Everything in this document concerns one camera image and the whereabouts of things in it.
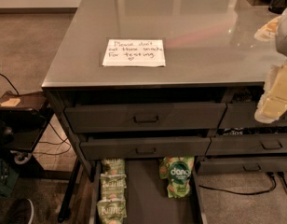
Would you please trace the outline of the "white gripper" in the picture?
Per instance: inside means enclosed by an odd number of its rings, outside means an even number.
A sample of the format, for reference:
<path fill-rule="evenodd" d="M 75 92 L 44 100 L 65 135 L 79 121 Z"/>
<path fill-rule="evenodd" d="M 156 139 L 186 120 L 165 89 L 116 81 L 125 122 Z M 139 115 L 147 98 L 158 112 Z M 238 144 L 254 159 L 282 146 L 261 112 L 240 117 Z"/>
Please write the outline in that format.
<path fill-rule="evenodd" d="M 287 111 L 287 61 L 282 66 L 273 65 L 266 76 L 254 118 L 261 123 L 272 123 Z"/>

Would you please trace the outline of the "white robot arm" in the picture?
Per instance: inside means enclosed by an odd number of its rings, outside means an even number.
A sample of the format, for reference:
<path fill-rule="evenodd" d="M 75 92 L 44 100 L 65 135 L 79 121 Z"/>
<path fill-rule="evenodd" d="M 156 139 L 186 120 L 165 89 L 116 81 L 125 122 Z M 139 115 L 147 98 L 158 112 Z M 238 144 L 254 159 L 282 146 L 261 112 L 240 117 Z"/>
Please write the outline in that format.
<path fill-rule="evenodd" d="M 287 57 L 287 8 L 282 14 L 262 26 L 254 35 L 257 40 L 274 40 L 276 51 Z M 273 65 L 266 75 L 262 94 L 254 118 L 272 123 L 287 111 L 287 60 L 282 66 Z"/>

